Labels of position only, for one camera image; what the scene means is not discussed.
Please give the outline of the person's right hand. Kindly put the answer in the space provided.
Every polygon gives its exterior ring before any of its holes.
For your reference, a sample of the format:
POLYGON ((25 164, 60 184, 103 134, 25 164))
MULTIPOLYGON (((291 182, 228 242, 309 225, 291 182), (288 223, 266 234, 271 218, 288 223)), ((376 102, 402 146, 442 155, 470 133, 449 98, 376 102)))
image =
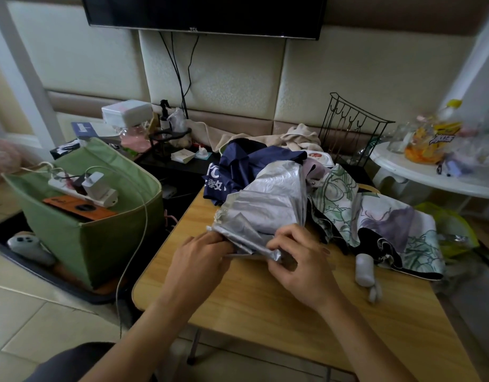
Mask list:
POLYGON ((287 269, 292 272, 292 278, 278 281, 304 305, 317 312, 323 296, 343 295, 327 260, 328 250, 305 227, 290 224, 279 228, 267 248, 281 249, 296 261, 295 269, 287 269))

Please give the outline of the person's left hand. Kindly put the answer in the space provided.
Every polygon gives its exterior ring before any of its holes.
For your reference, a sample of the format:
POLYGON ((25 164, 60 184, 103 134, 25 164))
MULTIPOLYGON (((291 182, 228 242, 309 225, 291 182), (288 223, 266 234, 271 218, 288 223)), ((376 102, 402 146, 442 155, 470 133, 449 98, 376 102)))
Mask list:
POLYGON ((230 267, 231 257, 193 259, 183 253, 184 244, 173 254, 158 301, 175 317, 189 319, 221 283, 230 267))

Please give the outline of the silver shiny fabric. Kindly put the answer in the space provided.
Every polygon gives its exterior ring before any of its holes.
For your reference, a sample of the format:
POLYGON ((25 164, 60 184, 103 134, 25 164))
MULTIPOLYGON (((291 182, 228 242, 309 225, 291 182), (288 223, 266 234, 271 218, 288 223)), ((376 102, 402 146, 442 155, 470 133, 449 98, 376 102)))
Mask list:
POLYGON ((221 234, 234 250, 230 258, 295 262, 283 249, 270 250, 267 243, 284 225, 305 225, 306 175, 303 165, 275 161, 258 173, 243 190, 231 193, 216 211, 209 231, 221 234))

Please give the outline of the person's right forearm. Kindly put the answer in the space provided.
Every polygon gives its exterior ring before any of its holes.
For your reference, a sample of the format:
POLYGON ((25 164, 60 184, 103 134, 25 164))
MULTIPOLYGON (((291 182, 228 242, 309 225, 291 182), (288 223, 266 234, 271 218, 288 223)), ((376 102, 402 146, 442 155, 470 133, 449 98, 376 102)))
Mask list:
POLYGON ((325 295, 317 312, 333 331, 360 382, 417 382, 343 295, 325 295))

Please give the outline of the person's left forearm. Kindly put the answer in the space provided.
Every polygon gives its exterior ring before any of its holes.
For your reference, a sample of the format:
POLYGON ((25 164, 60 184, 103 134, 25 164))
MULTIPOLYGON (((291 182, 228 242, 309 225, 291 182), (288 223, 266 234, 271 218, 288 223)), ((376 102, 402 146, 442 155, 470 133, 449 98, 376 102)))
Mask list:
POLYGON ((159 297, 80 382, 148 382, 202 302, 159 297))

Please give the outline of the navy blue shirt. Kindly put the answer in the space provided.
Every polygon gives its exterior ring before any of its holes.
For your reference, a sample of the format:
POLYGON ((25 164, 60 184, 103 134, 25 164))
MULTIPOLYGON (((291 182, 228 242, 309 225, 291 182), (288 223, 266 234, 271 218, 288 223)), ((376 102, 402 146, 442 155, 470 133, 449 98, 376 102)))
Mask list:
POLYGON ((231 193, 244 189, 253 182, 258 173, 268 164, 276 161, 294 161, 303 164, 307 159, 305 151, 291 151, 279 146, 239 138, 230 141, 218 163, 210 163, 203 179, 204 199, 214 205, 222 205, 231 193))

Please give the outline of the black low shelf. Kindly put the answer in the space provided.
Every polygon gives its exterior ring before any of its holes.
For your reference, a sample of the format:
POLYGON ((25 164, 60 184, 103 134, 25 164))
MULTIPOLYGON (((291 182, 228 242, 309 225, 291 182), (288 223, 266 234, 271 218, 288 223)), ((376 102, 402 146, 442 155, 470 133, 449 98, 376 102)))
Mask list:
POLYGON ((134 162, 151 173, 162 186, 163 199, 184 199, 196 196, 204 186, 204 176, 211 163, 218 164, 219 154, 207 160, 194 158, 187 164, 159 159, 152 150, 138 156, 134 162))

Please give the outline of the small white paper box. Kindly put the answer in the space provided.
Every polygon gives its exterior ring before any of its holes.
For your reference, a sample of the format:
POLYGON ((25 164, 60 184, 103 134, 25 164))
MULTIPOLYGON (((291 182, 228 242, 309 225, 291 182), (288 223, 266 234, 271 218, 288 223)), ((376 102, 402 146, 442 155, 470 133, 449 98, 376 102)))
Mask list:
POLYGON ((183 164, 189 163, 194 157, 196 153, 187 150, 181 149, 171 154, 171 160, 183 164))

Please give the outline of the black metal table leg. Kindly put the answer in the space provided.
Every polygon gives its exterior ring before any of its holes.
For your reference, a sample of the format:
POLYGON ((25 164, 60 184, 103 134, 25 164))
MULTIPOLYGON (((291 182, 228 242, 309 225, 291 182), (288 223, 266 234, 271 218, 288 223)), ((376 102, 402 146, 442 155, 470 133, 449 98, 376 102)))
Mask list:
POLYGON ((190 348, 190 353, 188 354, 188 357, 186 359, 186 364, 189 366, 193 366, 196 363, 197 360, 197 347, 200 342, 200 337, 202 334, 202 330, 200 328, 196 329, 195 336, 193 338, 191 348, 190 348))

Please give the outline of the green fabric storage box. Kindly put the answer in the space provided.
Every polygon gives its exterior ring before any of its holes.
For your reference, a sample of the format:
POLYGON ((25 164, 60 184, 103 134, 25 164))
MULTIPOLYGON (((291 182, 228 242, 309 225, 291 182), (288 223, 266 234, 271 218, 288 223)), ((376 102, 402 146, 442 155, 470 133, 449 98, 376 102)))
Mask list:
POLYGON ((70 175, 101 172, 109 187, 118 192, 112 207, 116 215, 83 222, 44 203, 44 199, 61 194, 48 185, 50 174, 45 168, 38 173, 2 175, 32 232, 72 275, 95 289, 122 274, 142 240, 164 226, 161 183, 95 138, 53 164, 70 175))

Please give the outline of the floral print umbrella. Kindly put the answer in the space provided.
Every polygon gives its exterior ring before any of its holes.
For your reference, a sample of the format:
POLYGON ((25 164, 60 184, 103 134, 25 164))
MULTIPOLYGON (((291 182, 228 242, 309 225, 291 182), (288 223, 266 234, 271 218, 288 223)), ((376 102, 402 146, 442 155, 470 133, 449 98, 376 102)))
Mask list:
POLYGON ((443 279, 445 262, 432 216, 360 189, 339 164, 329 168, 309 158, 303 173, 321 240, 355 256, 355 282, 368 289, 370 303, 382 298, 376 265, 429 281, 443 279))

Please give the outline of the beige cloth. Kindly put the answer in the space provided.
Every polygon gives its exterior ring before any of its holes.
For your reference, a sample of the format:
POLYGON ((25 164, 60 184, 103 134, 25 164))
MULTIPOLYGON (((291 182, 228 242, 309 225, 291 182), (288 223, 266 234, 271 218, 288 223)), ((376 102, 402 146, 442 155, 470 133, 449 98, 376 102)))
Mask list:
POLYGON ((227 144, 237 139, 248 139, 269 146, 277 146, 291 151, 320 151, 321 141, 318 134, 309 130, 304 124, 291 127, 285 134, 272 134, 261 136, 250 136, 245 133, 233 134, 216 129, 200 121, 185 120, 185 124, 191 129, 193 141, 210 147, 213 152, 223 153, 227 144))

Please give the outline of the pink translucent container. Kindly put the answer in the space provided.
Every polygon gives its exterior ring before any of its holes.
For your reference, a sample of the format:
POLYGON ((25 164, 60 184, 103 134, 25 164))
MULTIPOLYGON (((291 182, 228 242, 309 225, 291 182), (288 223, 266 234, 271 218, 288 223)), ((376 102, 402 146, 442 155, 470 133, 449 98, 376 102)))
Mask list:
POLYGON ((151 148, 148 130, 144 124, 122 128, 120 131, 121 147, 141 154, 151 148))

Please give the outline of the white charger plug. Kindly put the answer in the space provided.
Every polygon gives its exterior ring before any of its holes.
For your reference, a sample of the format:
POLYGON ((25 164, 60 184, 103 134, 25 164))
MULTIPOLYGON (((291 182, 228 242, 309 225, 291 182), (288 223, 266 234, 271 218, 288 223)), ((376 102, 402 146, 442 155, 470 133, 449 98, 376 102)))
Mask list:
POLYGON ((105 175, 101 172, 94 172, 87 175, 82 182, 82 187, 86 192, 86 196, 93 200, 103 199, 110 190, 105 175))

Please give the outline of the orange flat case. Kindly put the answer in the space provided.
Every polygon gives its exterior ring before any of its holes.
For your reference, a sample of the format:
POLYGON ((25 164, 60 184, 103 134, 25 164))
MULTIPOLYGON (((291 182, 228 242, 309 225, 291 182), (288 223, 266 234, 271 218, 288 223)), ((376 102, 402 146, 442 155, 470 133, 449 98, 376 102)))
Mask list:
POLYGON ((45 198, 42 200, 42 202, 65 213, 91 222, 118 215, 118 212, 95 205, 87 200, 78 199, 69 195, 45 198))

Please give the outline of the white power strip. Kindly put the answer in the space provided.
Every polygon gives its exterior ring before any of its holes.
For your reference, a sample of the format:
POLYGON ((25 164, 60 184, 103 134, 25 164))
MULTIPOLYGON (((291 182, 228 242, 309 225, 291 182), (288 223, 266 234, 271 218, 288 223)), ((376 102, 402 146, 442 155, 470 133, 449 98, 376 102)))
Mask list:
POLYGON ((118 191, 108 186, 106 187, 106 192, 103 193, 101 197, 94 198, 88 194, 80 194, 76 192, 75 189, 69 188, 67 183, 65 183, 64 181, 65 180, 57 180, 55 178, 51 178, 48 180, 48 185, 58 192, 62 192, 77 199, 83 199, 100 207, 110 208, 118 203, 118 191))

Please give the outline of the white square box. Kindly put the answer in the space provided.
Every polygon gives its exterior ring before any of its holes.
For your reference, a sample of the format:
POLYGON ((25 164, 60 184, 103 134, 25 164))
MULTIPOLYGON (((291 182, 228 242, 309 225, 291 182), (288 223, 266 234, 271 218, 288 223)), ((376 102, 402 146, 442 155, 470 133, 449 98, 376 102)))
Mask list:
POLYGON ((106 124, 117 128, 131 128, 152 120, 151 103, 139 100, 127 100, 101 108, 106 124))

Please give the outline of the blue and white box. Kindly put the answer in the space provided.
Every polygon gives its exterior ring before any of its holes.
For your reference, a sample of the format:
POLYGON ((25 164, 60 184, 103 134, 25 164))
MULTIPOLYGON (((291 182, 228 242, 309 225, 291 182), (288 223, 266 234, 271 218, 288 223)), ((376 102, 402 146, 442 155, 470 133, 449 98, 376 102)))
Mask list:
POLYGON ((92 138, 100 139, 108 145, 121 145, 120 133, 113 126, 106 123, 72 121, 71 127, 80 147, 85 147, 92 138))

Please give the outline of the yellow green plastic bag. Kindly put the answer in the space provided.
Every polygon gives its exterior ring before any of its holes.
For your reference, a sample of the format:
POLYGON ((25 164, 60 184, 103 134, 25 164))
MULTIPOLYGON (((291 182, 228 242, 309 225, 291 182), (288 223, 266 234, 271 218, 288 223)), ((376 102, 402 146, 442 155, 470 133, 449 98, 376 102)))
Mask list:
POLYGON ((453 259, 479 247, 474 230, 457 212, 429 202, 414 208, 434 219, 440 250, 445 259, 453 259))

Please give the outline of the clear glass jar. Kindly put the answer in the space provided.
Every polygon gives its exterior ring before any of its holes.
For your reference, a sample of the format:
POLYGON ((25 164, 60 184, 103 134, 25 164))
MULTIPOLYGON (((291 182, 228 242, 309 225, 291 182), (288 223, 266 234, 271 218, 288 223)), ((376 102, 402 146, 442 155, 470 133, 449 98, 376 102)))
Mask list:
POLYGON ((417 124, 413 121, 400 124, 391 136, 387 150, 395 154, 404 154, 416 130, 417 124))

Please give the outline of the white round side table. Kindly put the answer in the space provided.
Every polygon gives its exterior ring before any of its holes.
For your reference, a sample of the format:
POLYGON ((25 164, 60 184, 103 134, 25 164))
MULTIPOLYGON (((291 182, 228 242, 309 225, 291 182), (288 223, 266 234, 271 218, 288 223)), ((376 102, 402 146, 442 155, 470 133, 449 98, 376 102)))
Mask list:
POLYGON ((386 195, 410 205, 428 201, 461 214, 489 219, 489 177, 458 179, 437 173, 437 166, 416 164, 390 152, 388 143, 374 147, 378 167, 373 183, 386 195))

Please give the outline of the person's dark trousers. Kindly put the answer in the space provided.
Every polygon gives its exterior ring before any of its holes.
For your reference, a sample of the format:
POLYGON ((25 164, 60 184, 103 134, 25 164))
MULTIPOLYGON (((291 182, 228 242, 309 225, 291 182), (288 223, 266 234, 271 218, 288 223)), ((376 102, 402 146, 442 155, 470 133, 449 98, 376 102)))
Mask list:
POLYGON ((88 342, 70 348, 39 364, 24 382, 78 382, 113 346, 88 342))

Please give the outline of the grey handheld device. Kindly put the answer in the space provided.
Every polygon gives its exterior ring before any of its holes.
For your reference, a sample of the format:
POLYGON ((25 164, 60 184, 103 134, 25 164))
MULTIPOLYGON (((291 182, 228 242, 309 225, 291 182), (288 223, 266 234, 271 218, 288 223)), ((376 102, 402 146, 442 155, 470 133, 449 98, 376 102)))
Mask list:
POLYGON ((51 267, 57 263, 57 259, 46 248, 40 239, 32 232, 22 231, 7 240, 8 248, 19 256, 43 265, 51 267))

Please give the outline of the black floor tray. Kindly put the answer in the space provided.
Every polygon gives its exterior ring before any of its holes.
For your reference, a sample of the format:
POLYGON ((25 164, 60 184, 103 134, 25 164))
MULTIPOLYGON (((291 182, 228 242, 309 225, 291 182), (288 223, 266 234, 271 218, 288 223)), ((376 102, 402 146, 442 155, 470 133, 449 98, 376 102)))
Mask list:
POLYGON ((0 254, 47 283, 92 305, 130 300, 133 285, 152 259, 157 241, 139 231, 119 231, 109 222, 67 222, 55 226, 44 244, 23 212, 0 223, 0 254))

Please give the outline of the yellow label drink bottle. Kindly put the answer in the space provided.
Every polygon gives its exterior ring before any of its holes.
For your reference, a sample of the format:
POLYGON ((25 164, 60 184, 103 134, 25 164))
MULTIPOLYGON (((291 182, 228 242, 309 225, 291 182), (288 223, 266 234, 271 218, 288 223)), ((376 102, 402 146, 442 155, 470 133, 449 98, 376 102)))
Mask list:
POLYGON ((407 160, 418 164, 438 164, 447 146, 455 139, 463 121, 457 112, 462 100, 451 99, 414 132, 405 148, 407 160))

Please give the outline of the black flat television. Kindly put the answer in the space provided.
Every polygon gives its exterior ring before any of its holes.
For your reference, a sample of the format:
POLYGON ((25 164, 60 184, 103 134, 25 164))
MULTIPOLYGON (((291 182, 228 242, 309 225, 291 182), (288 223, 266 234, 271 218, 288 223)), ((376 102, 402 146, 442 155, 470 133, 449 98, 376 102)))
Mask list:
POLYGON ((327 0, 82 0, 91 26, 300 38, 320 36, 327 0))

